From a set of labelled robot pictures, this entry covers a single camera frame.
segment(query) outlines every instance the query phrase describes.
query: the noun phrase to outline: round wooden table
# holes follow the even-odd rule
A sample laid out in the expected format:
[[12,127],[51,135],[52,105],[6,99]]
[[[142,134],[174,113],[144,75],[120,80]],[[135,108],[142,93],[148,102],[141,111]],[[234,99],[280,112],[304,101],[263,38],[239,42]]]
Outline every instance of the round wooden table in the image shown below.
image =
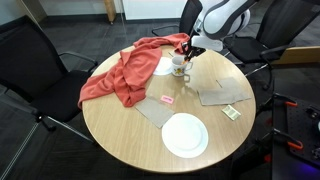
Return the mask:
[[[164,57],[172,46],[162,46]],[[108,71],[120,58],[116,53],[104,61],[93,75]],[[174,98],[166,104],[175,113],[189,113],[198,117],[206,126],[209,143],[206,150],[195,158],[180,158],[164,145],[161,129],[145,118],[135,107],[126,108],[115,93],[83,102],[83,114],[95,140],[120,161],[146,171],[179,173],[213,165],[233,153],[247,138],[255,119],[256,104],[247,78],[228,59],[207,50],[192,59],[193,68],[188,77],[153,75],[147,83],[147,96],[156,99],[162,95]],[[233,77],[251,96],[232,106],[241,116],[230,120],[222,111],[226,105],[202,106],[197,89],[220,88],[217,79]]]

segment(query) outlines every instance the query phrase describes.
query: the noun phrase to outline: chair base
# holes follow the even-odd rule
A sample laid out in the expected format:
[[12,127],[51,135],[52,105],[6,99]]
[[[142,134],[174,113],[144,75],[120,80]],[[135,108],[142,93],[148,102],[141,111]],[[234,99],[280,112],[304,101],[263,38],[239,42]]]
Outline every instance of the chair base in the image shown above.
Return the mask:
[[4,170],[3,174],[0,177],[0,180],[4,180],[7,175],[10,173],[12,167],[14,166],[14,164],[16,163],[17,159],[20,157],[21,153],[23,152],[23,150],[25,149],[25,147],[27,146],[27,144],[29,143],[32,135],[34,134],[35,130],[37,129],[37,127],[39,126],[39,123],[36,122],[32,129],[29,131],[27,137],[25,138],[25,140],[22,142],[21,146],[19,147],[18,151],[16,152],[16,154],[14,155],[14,157],[12,158],[12,160],[10,161],[9,165],[7,166],[7,168]]
[[48,124],[46,122],[44,122],[43,120],[41,120],[41,118],[42,118],[42,116],[40,116],[38,119],[42,123],[42,125],[47,129],[47,131],[53,132],[57,129],[55,126],[48,126]]
[[63,126],[66,129],[69,129],[70,131],[72,131],[73,133],[79,135],[80,137],[82,137],[83,139],[90,141],[91,143],[94,143],[94,141],[92,139],[90,139],[89,137],[85,136],[84,134],[82,134],[81,132],[77,131],[76,129],[74,129],[73,127],[67,125],[66,123],[62,123],[60,121],[57,121],[55,119],[53,119],[52,117],[48,116],[48,119],[50,119],[51,121],[59,124],[60,126]]

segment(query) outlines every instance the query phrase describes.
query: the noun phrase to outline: white mug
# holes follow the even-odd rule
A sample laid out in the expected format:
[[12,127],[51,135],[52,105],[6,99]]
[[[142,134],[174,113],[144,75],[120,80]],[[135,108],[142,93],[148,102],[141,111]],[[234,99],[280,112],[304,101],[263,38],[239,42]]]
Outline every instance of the white mug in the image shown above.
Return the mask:
[[171,72],[174,76],[184,76],[185,72],[192,68],[193,63],[190,61],[184,62],[183,56],[175,56],[172,58]]

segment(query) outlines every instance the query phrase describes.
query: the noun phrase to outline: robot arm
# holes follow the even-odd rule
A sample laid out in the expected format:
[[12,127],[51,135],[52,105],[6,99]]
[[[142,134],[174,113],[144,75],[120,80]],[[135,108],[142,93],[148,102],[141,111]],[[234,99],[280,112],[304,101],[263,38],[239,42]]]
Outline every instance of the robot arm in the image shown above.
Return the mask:
[[244,28],[250,19],[249,8],[258,0],[200,0],[203,10],[194,25],[201,36],[220,39]]
[[249,8],[259,0],[200,0],[203,9],[193,26],[194,35],[185,44],[186,60],[205,49],[221,51],[221,38],[243,29],[250,20]]

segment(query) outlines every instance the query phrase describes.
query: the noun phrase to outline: wall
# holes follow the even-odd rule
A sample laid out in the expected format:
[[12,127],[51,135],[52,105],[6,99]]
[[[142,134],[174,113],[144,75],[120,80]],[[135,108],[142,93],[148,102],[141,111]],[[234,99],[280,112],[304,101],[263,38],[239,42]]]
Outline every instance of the wall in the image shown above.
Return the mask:
[[0,0],[0,25],[24,15],[16,0]]
[[[106,14],[104,0],[39,0],[48,16]],[[116,12],[121,11],[121,0],[114,0]]]
[[123,0],[127,20],[180,18],[187,0]]

